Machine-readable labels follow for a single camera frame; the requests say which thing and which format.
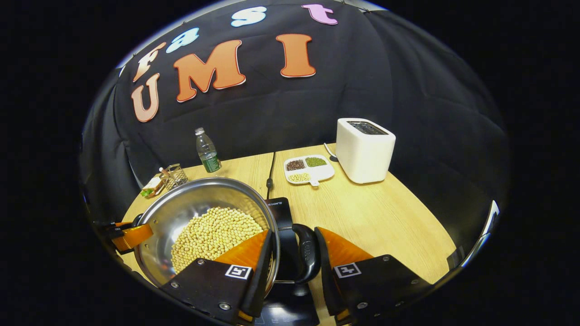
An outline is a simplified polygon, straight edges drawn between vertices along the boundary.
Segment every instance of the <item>white toaster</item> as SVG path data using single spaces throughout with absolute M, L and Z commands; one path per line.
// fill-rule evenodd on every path
M 338 119 L 335 154 L 353 182 L 383 181 L 394 147 L 395 135 L 387 129 L 366 119 Z

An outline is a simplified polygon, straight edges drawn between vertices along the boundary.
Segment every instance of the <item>metal pen holder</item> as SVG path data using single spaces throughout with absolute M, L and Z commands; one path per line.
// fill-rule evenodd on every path
M 159 178 L 165 182 L 167 191 L 171 191 L 173 188 L 181 186 L 188 181 L 185 171 L 179 164 L 170 165 L 165 170 L 169 172 L 169 176 L 162 173 Z

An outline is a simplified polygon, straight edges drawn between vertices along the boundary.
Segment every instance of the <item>white tray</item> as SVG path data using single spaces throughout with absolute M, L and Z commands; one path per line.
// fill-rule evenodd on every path
M 326 165 L 309 167 L 308 164 L 306 164 L 307 157 L 321 158 L 326 162 Z M 304 168 L 288 171 L 286 169 L 286 165 L 289 162 L 296 161 L 296 160 L 302 160 L 302 162 L 304 163 Z M 289 177 L 291 175 L 299 174 L 299 173 L 308 173 L 310 175 L 310 180 L 309 181 L 301 181 L 301 182 L 290 181 Z M 322 155 L 307 155 L 307 156 L 289 158 L 286 161 L 284 161 L 284 175 L 286 176 L 286 181 L 288 181 L 292 184 L 310 183 L 313 187 L 317 187 L 319 185 L 319 181 L 326 180 L 328 178 L 331 178 L 334 175 L 334 168 L 332 167 L 330 162 L 328 162 L 328 160 Z

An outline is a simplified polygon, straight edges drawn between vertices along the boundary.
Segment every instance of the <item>black cable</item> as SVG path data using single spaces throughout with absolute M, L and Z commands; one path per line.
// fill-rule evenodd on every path
M 274 185 L 274 183 L 272 181 L 272 171 L 274 170 L 274 159 L 275 158 L 276 158 L 276 152 L 274 152 L 274 155 L 272 155 L 272 166 L 270 167 L 270 177 L 266 181 L 266 188 L 268 188 L 268 191 L 266 193 L 266 199 L 270 199 L 270 189 Z

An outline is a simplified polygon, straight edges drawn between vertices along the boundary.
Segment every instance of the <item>table surface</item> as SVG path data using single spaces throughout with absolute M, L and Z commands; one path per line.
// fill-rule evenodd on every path
M 375 257 L 392 255 L 429 283 L 435 283 L 449 271 L 447 257 L 455 250 L 451 237 L 425 205 L 390 172 L 382 182 L 357 184 L 350 181 L 338 162 L 330 161 L 335 175 L 320 181 L 318 187 L 286 181 L 285 160 L 315 154 L 329 156 L 324 145 L 276 152 L 270 198 L 288 198 L 294 223 L 331 230 Z M 210 176 L 237 179 L 266 198 L 272 157 L 273 153 L 267 153 L 222 161 L 222 168 L 215 173 L 207 173 L 202 165 L 184 168 L 184 171 L 189 180 Z M 131 222 L 158 197 L 145 199 L 138 195 L 123 222 Z M 147 279 L 134 254 L 121 258 Z M 324 304 L 321 273 L 310 282 L 310 289 L 320 325 L 335 325 Z

